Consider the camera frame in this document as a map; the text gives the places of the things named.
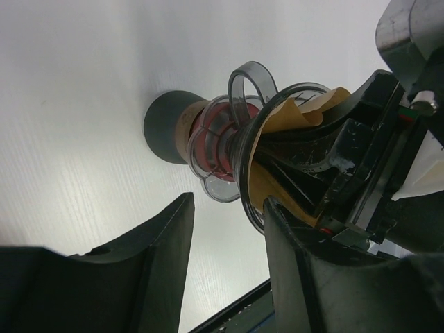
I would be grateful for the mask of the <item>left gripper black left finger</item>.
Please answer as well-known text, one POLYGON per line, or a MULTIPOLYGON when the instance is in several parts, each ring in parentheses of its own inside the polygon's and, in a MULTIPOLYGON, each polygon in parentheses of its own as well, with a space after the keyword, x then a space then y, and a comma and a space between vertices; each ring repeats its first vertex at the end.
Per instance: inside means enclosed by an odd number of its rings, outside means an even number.
POLYGON ((194 196, 84 255, 1 248, 2 332, 177 332, 194 196))

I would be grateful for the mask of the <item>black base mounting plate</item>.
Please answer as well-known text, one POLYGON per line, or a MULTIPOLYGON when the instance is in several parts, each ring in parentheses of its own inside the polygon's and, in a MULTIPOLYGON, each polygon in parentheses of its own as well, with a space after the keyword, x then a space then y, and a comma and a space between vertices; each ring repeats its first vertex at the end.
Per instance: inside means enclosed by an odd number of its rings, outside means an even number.
POLYGON ((277 332, 270 280, 201 323, 192 333, 277 332))

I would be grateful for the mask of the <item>brown paper coffee filter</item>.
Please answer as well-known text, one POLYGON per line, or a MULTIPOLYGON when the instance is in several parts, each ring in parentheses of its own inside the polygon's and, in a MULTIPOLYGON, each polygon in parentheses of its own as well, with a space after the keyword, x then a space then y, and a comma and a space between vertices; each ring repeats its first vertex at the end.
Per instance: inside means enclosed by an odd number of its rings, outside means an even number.
POLYGON ((259 140, 271 139, 284 144, 302 143, 305 140, 298 135, 325 125, 327 117, 323 113, 351 96, 343 87, 321 92, 318 96, 311 93, 308 97, 301 98, 301 94, 302 92, 281 91, 276 102, 267 103, 271 110, 268 112, 263 108, 258 114, 264 115, 265 119, 259 121, 259 128, 253 134, 253 146, 247 153, 247 172, 241 177, 246 181, 246 202, 253 206, 254 213, 260 212, 256 209, 256 161, 253 160, 259 140))

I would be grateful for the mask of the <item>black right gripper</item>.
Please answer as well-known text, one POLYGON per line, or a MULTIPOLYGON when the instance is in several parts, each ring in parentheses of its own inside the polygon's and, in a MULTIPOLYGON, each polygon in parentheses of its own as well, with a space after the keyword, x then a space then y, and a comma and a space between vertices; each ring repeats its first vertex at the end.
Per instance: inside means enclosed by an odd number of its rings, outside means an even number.
MULTIPOLYGON (((284 92, 298 92, 298 86, 284 92)), ((347 246, 384 240, 413 253, 443 252, 443 192, 393 200, 425 140, 426 127, 400 106, 404 90, 387 71, 375 71, 345 101, 324 112, 302 143, 259 140, 256 209, 278 199, 308 225, 332 231, 347 246), (273 156, 332 156, 323 170, 299 170, 273 156)))

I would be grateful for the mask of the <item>smoky transparent plastic coffee dripper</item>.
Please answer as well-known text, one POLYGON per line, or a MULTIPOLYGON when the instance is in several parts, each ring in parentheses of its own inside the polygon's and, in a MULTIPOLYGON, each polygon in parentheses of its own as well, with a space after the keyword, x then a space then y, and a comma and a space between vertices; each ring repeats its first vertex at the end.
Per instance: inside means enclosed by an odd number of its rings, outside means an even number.
POLYGON ((235 69, 228 80, 228 93, 203 108, 189 138, 187 162, 204 192, 220 203, 240 200, 252 226, 263 233, 263 214, 253 207, 248 193, 250 163, 261 127, 287 98, 303 105, 328 92, 328 87, 313 82, 278 90, 270 71, 256 61, 235 69))

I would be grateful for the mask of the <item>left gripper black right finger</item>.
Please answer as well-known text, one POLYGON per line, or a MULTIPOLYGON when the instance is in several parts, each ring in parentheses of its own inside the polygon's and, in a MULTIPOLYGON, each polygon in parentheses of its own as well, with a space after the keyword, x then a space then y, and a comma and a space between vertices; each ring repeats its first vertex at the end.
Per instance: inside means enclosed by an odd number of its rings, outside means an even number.
POLYGON ((279 332, 442 332, 443 255, 378 257, 334 241, 274 198, 264 236, 279 332))

